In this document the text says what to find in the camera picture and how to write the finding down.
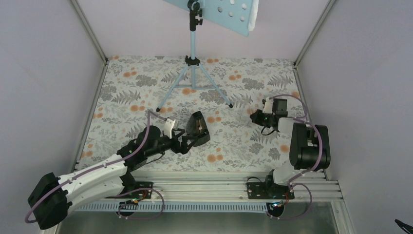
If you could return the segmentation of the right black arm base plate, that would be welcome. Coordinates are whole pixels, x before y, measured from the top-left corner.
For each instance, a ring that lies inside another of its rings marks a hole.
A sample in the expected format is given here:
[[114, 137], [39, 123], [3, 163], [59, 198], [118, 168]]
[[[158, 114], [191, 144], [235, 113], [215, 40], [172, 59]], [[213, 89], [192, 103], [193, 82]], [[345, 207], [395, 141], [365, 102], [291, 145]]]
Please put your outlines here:
[[295, 199], [287, 186], [265, 182], [247, 182], [247, 194], [253, 200]]

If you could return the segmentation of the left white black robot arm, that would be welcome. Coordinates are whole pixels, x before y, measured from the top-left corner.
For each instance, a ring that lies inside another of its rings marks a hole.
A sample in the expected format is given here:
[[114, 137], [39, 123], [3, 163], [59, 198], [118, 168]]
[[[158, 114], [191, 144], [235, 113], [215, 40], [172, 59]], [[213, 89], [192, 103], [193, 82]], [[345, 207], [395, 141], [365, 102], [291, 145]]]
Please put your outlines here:
[[150, 125], [109, 158], [77, 172], [41, 177], [28, 197], [31, 209], [26, 223], [36, 223], [42, 230], [62, 222], [82, 205], [107, 197], [130, 197], [137, 182], [133, 171], [148, 164], [148, 158], [170, 150], [186, 154], [191, 148], [210, 140], [208, 128], [188, 124], [185, 129], [167, 125], [163, 130]]

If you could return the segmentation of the black metronome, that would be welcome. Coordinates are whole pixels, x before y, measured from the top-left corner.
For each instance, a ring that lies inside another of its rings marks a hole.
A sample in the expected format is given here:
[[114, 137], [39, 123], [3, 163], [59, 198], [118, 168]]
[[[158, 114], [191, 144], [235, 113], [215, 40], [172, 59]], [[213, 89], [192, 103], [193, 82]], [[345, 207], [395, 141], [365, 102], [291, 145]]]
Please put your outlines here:
[[186, 126], [187, 135], [199, 136], [201, 146], [210, 141], [210, 134], [201, 111], [193, 113]]

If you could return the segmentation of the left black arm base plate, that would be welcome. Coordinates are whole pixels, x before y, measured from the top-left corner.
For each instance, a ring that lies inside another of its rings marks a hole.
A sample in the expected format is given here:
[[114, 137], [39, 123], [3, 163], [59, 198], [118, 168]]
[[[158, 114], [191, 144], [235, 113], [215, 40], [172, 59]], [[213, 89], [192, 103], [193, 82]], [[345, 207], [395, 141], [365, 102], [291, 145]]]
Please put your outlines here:
[[[137, 189], [141, 188], [148, 188], [148, 190], [140, 190], [136, 191]], [[109, 196], [106, 198], [128, 198], [128, 199], [149, 199], [151, 198], [151, 190], [153, 188], [153, 182], [150, 181], [138, 181], [135, 182], [134, 185], [125, 187], [119, 195]]]

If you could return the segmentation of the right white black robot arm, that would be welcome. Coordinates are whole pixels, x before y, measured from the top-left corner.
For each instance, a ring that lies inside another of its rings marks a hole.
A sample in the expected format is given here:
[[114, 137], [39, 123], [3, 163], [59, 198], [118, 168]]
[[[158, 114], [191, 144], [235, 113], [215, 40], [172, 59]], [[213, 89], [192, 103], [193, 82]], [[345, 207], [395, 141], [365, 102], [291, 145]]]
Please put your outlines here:
[[260, 184], [265, 195], [276, 198], [291, 191], [292, 182], [306, 172], [327, 169], [331, 163], [328, 128], [288, 116], [287, 111], [250, 115], [253, 123], [291, 136], [289, 162], [272, 170]]

